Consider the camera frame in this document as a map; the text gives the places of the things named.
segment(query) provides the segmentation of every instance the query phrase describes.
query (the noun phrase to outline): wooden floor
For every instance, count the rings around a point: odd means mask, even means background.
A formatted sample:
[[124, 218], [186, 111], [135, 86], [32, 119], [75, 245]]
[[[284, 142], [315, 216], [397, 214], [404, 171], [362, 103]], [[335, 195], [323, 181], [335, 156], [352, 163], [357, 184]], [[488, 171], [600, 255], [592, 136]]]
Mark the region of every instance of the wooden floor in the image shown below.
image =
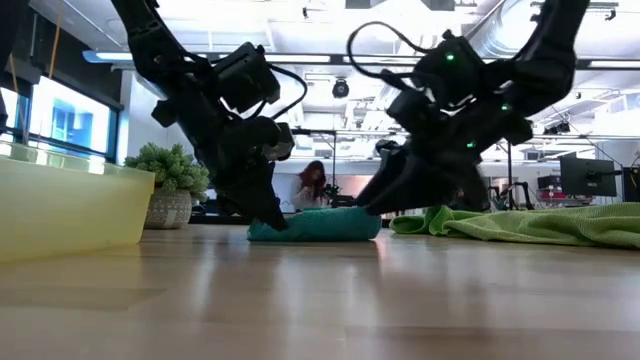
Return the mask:
[[640, 359], [640, 254], [245, 228], [0, 267], [0, 359]]

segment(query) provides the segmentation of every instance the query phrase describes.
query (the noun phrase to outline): yellow plastic bin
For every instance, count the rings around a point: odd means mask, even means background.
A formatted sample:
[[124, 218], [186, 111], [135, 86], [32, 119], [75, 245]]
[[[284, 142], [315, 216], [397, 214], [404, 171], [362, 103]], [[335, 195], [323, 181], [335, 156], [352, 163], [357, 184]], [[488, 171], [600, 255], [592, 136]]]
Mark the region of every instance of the yellow plastic bin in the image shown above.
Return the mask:
[[0, 142], [0, 262], [140, 241], [154, 174]]

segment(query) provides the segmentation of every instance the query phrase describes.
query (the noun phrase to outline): plant pot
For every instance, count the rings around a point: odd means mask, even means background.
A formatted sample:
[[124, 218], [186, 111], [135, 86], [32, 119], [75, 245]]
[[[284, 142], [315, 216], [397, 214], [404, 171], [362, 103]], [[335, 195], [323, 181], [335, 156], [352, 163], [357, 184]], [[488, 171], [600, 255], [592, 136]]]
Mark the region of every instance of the plant pot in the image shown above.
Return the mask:
[[187, 190], [156, 188], [144, 222], [145, 229], [179, 229], [191, 218], [191, 194]]

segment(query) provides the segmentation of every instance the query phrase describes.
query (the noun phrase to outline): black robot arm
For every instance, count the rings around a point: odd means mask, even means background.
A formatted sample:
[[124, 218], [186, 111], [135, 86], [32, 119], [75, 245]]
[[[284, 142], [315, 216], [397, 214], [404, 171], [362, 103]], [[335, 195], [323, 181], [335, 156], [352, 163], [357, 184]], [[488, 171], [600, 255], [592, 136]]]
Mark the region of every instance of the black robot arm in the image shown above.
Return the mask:
[[525, 117], [569, 93], [575, 38], [588, 5], [589, 0], [546, 0], [531, 19], [537, 27], [530, 39], [508, 60], [485, 64], [466, 39], [450, 32], [434, 49], [410, 44], [426, 55], [404, 74], [375, 74], [355, 63], [351, 44], [358, 31], [371, 24], [389, 26], [374, 22], [357, 29], [347, 44], [352, 64], [401, 90], [387, 114], [410, 133], [403, 145], [378, 144], [383, 162], [358, 205], [370, 214], [390, 213], [447, 204], [462, 189], [467, 201], [484, 208], [487, 191], [477, 166], [481, 153], [503, 138], [514, 145], [529, 140], [533, 132]]
[[156, 11], [156, 0], [112, 3], [126, 28], [136, 70], [166, 95], [153, 117], [165, 127], [180, 126], [209, 169], [221, 211], [286, 229], [271, 180], [275, 161], [288, 158], [293, 148], [291, 131], [272, 118], [243, 119], [221, 99], [238, 113], [257, 104], [262, 109], [280, 97], [271, 70], [295, 74], [267, 63], [264, 48], [250, 43], [211, 66], [180, 45]]

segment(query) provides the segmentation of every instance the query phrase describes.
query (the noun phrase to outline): woman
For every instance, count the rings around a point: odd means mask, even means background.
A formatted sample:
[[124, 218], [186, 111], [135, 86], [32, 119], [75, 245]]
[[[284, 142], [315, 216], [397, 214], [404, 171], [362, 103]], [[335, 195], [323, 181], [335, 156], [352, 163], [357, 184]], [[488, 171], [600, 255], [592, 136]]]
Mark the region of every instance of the woman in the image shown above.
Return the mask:
[[324, 194], [326, 182], [327, 177], [322, 162], [316, 160], [309, 163], [291, 184], [291, 204], [296, 211], [326, 207], [328, 203]]

